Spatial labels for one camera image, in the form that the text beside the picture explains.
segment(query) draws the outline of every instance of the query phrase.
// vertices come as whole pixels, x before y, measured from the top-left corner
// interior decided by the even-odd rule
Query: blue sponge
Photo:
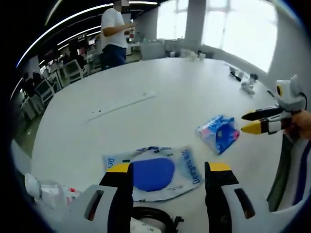
[[[146,192],[158,191],[168,186],[175,171],[174,163],[166,158],[133,162],[134,186]]]

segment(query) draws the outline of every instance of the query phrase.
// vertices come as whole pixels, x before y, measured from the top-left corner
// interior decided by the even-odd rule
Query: ceiling light
[[[84,11],[80,11],[72,16],[69,16],[68,18],[56,23],[54,26],[52,26],[51,28],[49,28],[46,32],[44,32],[37,40],[34,41],[34,43],[32,43],[29,48],[25,51],[25,53],[22,55],[22,57],[20,58],[20,60],[18,61],[17,65],[16,65],[16,68],[18,67],[19,63],[23,60],[23,58],[26,56],[26,54],[32,49],[33,46],[35,46],[36,43],[38,43],[39,40],[41,40],[46,34],[48,34],[50,31],[52,31],[53,29],[55,29],[56,27],[58,27],[59,25],[65,23],[66,21],[72,19],[72,18],[75,18],[81,14],[84,14],[86,12],[89,12],[89,11],[93,11],[93,10],[96,10],[96,9],[100,9],[100,8],[103,8],[103,7],[108,7],[108,6],[112,6],[113,3],[110,3],[110,4],[104,4],[104,5],[100,5],[100,6],[95,6],[95,7],[92,7],[92,8],[89,8],[89,9],[86,9]]]
[[[157,5],[157,2],[154,1],[129,1],[130,4],[148,4],[148,5]]]
[[[63,47],[60,47],[57,51],[60,51],[61,49],[63,49],[64,47],[67,47],[69,44],[64,45]]]
[[[54,14],[54,12],[56,11],[57,7],[59,6],[59,4],[62,2],[62,0],[58,0],[57,3],[54,5],[54,7],[52,8],[52,10],[50,11],[47,20],[45,21],[44,26],[46,26],[51,18],[51,16]]]
[[[101,33],[101,31],[94,32],[94,33],[88,34],[88,35],[86,35],[86,36],[95,35],[95,34],[97,34],[97,33]]]
[[[62,42],[58,43],[57,45],[63,44],[64,42],[66,42],[66,41],[68,41],[68,40],[70,40],[70,39],[72,39],[72,38],[74,38],[74,37],[76,37],[76,36],[78,36],[78,35],[80,35],[80,34],[86,33],[86,32],[88,32],[88,31],[91,31],[91,30],[93,30],[93,29],[95,29],[95,28],[100,28],[100,27],[101,27],[101,26],[99,25],[99,26],[96,26],[96,27],[94,27],[94,28],[89,28],[89,29],[87,29],[87,30],[85,30],[85,31],[83,31],[83,32],[77,33],[76,35],[73,35],[73,36],[71,36],[71,37],[68,37],[67,39],[63,40]]]
[[[13,95],[14,95],[14,92],[16,91],[16,88],[18,87],[19,83],[20,83],[22,80],[23,80],[23,78],[21,78],[21,79],[19,80],[19,82],[17,83],[16,87],[14,88],[14,90],[13,90],[13,92],[12,92],[12,94],[11,94],[10,100],[12,99],[12,97],[13,97]]]

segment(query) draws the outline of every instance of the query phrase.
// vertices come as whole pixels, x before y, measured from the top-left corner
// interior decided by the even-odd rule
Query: plastic bottle
[[[55,210],[66,209],[81,194],[54,181],[38,181],[29,173],[25,174],[25,187],[30,196]]]

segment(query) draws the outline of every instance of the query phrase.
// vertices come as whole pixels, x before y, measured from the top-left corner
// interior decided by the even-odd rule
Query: sponge package
[[[217,115],[207,121],[196,132],[217,154],[222,154],[240,135],[234,127],[234,118],[226,118],[224,115]]]
[[[146,147],[133,152],[103,156],[104,170],[132,163],[134,201],[168,200],[197,188],[202,176],[189,147]]]

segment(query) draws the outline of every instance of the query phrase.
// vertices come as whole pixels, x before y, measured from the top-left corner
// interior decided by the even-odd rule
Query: desk
[[[205,161],[231,165],[239,182],[267,197],[281,154],[282,132],[273,135],[241,133],[221,156],[216,156],[195,129],[217,114],[235,117],[276,103],[260,82],[253,97],[229,77],[223,61],[191,62],[182,58],[140,61],[111,68],[79,80],[56,93],[41,120],[32,154],[32,174],[84,191],[98,184],[102,155],[145,146],[193,148],[196,164],[204,175]],[[121,108],[85,123],[103,103],[153,90],[157,96]],[[199,188],[173,200],[135,203],[166,211],[185,219],[180,233],[207,232],[205,189]]]

